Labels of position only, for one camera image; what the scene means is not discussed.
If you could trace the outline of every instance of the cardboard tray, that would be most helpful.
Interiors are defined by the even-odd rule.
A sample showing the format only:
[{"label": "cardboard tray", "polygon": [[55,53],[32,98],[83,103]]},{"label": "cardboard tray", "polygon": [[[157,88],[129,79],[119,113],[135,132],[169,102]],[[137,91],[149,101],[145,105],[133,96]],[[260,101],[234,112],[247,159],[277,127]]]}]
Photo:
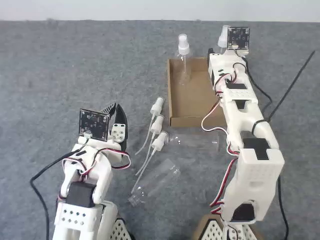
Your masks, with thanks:
[{"label": "cardboard tray", "polygon": [[[208,74],[207,59],[191,59],[191,80],[181,85],[175,79],[178,59],[168,59],[168,99],[171,127],[200,127],[203,117],[217,101]],[[206,127],[225,126],[225,116],[219,106],[205,122]]]}]

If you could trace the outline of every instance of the white spray nozzle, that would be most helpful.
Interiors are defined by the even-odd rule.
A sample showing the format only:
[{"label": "white spray nozzle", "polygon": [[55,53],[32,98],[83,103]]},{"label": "white spray nozzle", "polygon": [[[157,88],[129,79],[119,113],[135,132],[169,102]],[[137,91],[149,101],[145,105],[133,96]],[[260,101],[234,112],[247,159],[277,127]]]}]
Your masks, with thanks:
[{"label": "white spray nozzle", "polygon": [[188,37],[187,37],[187,34],[180,34],[179,37],[179,45],[178,45],[178,51],[179,51],[179,54],[181,55],[187,55],[190,53],[190,46],[189,46],[189,43],[188,43]]},{"label": "white spray nozzle", "polygon": [[218,40],[218,46],[220,48],[226,48],[228,44],[228,27],[229,25],[223,25],[221,35]]},{"label": "white spray nozzle", "polygon": [[162,130],[162,123],[164,122],[164,119],[165,119],[165,116],[163,116],[163,115],[159,115],[156,117],[156,119],[150,129],[150,131],[153,134],[160,134],[160,132]]},{"label": "white spray nozzle", "polygon": [[151,145],[152,148],[154,149],[153,151],[161,151],[167,140],[168,140],[168,133],[166,133],[165,131],[162,131]]},{"label": "white spray nozzle", "polygon": [[158,97],[155,103],[152,105],[150,113],[155,116],[159,116],[162,110],[165,99],[163,97]]}]

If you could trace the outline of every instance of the clear plastic bottle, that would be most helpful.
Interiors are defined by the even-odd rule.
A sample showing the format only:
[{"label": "clear plastic bottle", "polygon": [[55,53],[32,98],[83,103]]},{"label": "clear plastic bottle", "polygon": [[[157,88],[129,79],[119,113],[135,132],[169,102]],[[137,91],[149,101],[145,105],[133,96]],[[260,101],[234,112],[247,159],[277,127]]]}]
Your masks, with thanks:
[{"label": "clear plastic bottle", "polygon": [[145,203],[150,197],[156,195],[165,185],[180,176],[180,170],[170,159],[164,160],[153,171],[147,174],[129,197],[132,206]]},{"label": "clear plastic bottle", "polygon": [[215,155],[220,150],[220,134],[215,132],[172,132],[168,138],[168,146],[196,148],[201,151],[208,151]]},{"label": "clear plastic bottle", "polygon": [[182,33],[178,37],[178,53],[175,65],[175,79],[181,85],[186,85],[191,80],[191,56],[188,37]]}]

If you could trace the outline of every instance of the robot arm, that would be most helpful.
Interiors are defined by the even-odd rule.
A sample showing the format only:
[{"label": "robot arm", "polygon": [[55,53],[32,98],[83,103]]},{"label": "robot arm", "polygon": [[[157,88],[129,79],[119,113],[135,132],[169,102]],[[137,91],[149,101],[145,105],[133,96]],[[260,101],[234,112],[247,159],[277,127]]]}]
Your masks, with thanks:
[{"label": "robot arm", "polygon": [[[235,28],[228,31],[229,35],[245,35]],[[227,123],[227,142],[232,151],[239,152],[235,175],[220,206],[221,218],[228,224],[252,224],[265,217],[285,161],[269,123],[256,124],[264,117],[247,75],[246,62],[235,51],[239,46],[234,44],[228,41],[224,54],[208,53],[208,72]],[[252,137],[242,137],[242,132],[252,132]]]},{"label": "robot arm", "polygon": [[[116,111],[109,132],[109,118]],[[126,115],[120,105],[112,104],[100,112],[80,110],[78,143],[72,150],[81,151],[62,161],[64,181],[60,189],[54,220],[53,240],[104,240],[112,232],[117,206],[104,201],[111,179],[112,166],[124,165],[128,138]]]}]

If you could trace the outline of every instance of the hole pattern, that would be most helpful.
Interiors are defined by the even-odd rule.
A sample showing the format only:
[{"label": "hole pattern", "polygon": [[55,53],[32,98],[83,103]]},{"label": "hole pattern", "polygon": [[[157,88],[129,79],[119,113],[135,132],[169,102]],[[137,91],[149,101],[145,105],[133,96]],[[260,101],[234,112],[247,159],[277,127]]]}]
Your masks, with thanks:
[{"label": "hole pattern", "polygon": [[251,228],[248,225],[242,225],[243,233],[246,240],[257,240],[255,234],[251,231]]},{"label": "hole pattern", "polygon": [[[73,212],[72,210],[68,211],[68,209],[64,209],[64,210],[63,210],[63,213],[66,214],[66,215],[69,215],[69,214],[70,214],[70,215],[73,215],[73,214],[74,214],[74,212]],[[76,212],[76,213],[75,213],[75,215],[77,215],[77,216],[79,216],[80,214],[81,214],[80,212]],[[64,221],[66,220],[66,218],[65,218],[65,217],[62,217],[61,220],[64,222]],[[73,221],[73,220],[72,220],[71,218],[68,219],[68,223],[71,223],[72,221]],[[74,220],[73,223],[74,223],[74,224],[78,224],[79,222],[78,222],[77,220]]]},{"label": "hole pattern", "polygon": [[130,235],[125,227],[125,224],[121,219],[118,219],[113,225],[110,240],[131,240]]},{"label": "hole pattern", "polygon": [[201,240],[222,240],[223,232],[215,220],[209,222]]}]

